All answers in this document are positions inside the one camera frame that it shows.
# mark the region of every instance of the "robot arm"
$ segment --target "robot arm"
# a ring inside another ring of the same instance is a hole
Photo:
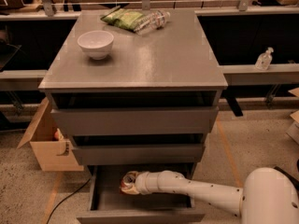
[[[299,221],[296,189],[285,175],[270,168],[253,171],[243,189],[192,181],[171,171],[132,171],[122,179],[121,191],[188,195],[242,217],[242,224],[295,224]]]

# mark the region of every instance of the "speckled floor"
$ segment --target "speckled floor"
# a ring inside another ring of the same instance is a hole
[[[288,105],[274,105],[271,110],[263,105],[242,108],[243,117],[225,108],[220,112],[193,179],[241,187],[254,169],[274,166],[299,179],[299,145],[286,134],[296,109]],[[42,172],[29,146],[16,149],[22,135],[23,131],[0,132],[0,223],[46,224],[51,209],[90,175],[87,171]],[[49,223],[79,224],[76,215],[87,210],[89,186],[63,202]],[[200,223],[240,223],[206,203],[195,206],[205,213]]]

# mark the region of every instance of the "plastic bottle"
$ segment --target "plastic bottle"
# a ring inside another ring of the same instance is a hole
[[[269,68],[270,63],[272,62],[273,48],[268,48],[265,53],[262,53],[258,60],[256,61],[255,67],[259,70],[267,70]]]
[[[170,19],[170,13],[158,10],[150,13],[136,21],[137,25],[134,32],[143,35],[155,29],[165,27],[167,21]]]

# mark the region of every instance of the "open cardboard box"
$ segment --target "open cardboard box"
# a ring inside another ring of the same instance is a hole
[[[32,118],[18,148],[30,144],[43,171],[83,171],[72,152],[69,140],[54,141],[57,125],[51,114],[51,105],[45,98]]]
[[[289,93],[299,98],[299,88],[290,90]],[[291,117],[293,119],[293,124],[287,130],[287,134],[291,137],[297,144],[299,144],[299,110],[292,113]]]

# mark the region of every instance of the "gray drawer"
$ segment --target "gray drawer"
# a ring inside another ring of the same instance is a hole
[[[203,144],[74,147],[80,165],[199,162]]]
[[[218,108],[53,109],[51,114],[68,135],[209,133]]]
[[[175,194],[120,194],[121,178],[132,170],[159,172],[165,169],[181,172],[169,165],[123,165],[95,167],[88,211],[78,214],[82,224],[165,224],[199,222],[203,214],[192,207],[187,196]]]

